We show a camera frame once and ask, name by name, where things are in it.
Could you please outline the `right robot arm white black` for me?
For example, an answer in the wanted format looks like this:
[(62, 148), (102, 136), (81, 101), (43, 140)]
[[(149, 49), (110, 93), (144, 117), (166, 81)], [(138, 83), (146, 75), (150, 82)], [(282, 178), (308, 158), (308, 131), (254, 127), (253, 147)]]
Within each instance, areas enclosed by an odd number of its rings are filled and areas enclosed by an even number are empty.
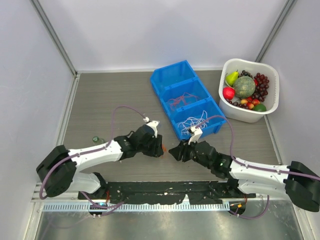
[(319, 212), (320, 177), (303, 163), (290, 165), (254, 163), (217, 152), (206, 141), (188, 143), (183, 140), (168, 151), (177, 161), (193, 160), (220, 179), (228, 179), (226, 193), (233, 198), (240, 194), (263, 194), (285, 198), (303, 210)]

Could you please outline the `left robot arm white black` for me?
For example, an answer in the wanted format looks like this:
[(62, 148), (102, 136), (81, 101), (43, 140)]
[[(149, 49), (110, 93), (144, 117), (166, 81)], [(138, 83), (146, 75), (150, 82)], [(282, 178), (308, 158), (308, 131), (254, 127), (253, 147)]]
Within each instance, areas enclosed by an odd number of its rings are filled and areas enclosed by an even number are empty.
[(102, 175), (83, 171), (103, 163), (133, 158), (138, 153), (154, 158), (162, 156), (158, 124), (156, 120), (150, 121), (128, 135), (92, 147), (66, 149), (64, 145), (56, 146), (36, 168), (41, 180), (40, 199), (54, 198), (65, 192), (78, 192), (79, 199), (106, 197), (109, 187)]

